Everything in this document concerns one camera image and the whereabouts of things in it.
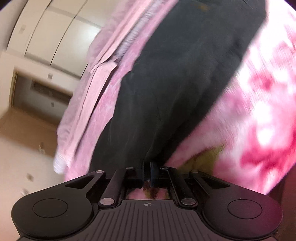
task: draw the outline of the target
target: wall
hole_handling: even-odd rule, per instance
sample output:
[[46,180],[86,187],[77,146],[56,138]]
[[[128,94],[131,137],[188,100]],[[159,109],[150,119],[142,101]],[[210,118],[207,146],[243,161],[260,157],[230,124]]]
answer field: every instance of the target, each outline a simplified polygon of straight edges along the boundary
[[52,158],[27,149],[0,137],[0,240],[19,238],[11,220],[11,209],[22,197],[23,189],[29,193],[59,184],[63,176],[53,171]]
[[0,11],[0,52],[7,48],[13,27],[26,2],[27,0],[12,0]]

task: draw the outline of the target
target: circular cap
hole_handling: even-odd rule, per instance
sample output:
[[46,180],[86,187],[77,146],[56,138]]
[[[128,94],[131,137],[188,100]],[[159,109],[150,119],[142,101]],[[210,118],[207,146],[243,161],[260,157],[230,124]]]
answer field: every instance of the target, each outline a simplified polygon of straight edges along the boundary
[[55,218],[67,211],[68,204],[60,199],[44,199],[33,206],[33,212],[42,218]]
[[113,203],[115,203],[115,201],[113,198],[106,197],[101,199],[100,203],[103,205],[112,205]]
[[196,201],[193,198],[183,198],[181,203],[190,206],[196,204]]
[[262,207],[255,201],[238,199],[228,204],[228,211],[237,218],[253,219],[262,213]]

